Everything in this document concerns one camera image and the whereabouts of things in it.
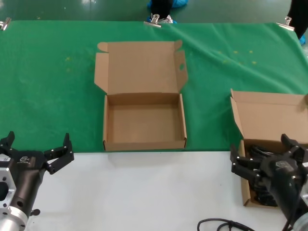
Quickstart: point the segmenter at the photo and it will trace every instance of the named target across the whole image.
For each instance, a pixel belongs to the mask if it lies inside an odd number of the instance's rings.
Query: box lid
[[[231,104],[244,139],[308,143],[308,96],[231,90]]]
[[[178,93],[187,81],[182,41],[101,42],[95,84],[107,94]]]

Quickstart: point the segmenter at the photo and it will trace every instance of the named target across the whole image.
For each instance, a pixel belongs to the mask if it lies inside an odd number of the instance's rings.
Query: white table
[[[196,231],[205,218],[281,231],[286,221],[280,210],[243,207],[228,152],[75,154],[46,172],[35,208],[27,231]]]

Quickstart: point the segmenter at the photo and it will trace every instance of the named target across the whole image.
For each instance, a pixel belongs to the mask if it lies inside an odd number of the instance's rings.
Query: green tablecloth
[[[102,151],[97,44],[178,39],[189,74],[182,90],[187,151],[227,150],[239,141],[230,88],[308,92],[297,38],[276,24],[15,21],[0,32],[0,137],[13,130],[14,148],[45,150],[61,146],[69,132],[76,152]]]

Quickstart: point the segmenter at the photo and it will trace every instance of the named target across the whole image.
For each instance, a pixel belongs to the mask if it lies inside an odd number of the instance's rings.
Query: robotic hand
[[[240,157],[232,146],[231,171],[266,186],[287,218],[283,231],[308,231],[308,149],[285,134],[281,141],[288,151],[265,159]]]
[[[0,154],[7,156],[0,157],[0,231],[23,231],[29,216],[39,214],[32,206],[45,171],[54,174],[74,160],[68,133],[62,147],[45,152],[18,151],[11,148],[14,139],[11,131],[0,140]]]

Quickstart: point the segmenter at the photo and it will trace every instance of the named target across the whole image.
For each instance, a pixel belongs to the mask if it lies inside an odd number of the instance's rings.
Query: cardboard box
[[[243,139],[239,155],[249,157],[251,145],[273,152],[287,151],[281,143],[285,133],[299,143],[308,143],[308,110],[305,95],[244,92],[231,90],[234,120]],[[242,179],[244,206],[268,207],[258,203],[247,180]]]
[[[95,84],[104,90],[107,151],[180,149],[187,135],[182,95],[187,82],[182,41],[101,42]]]

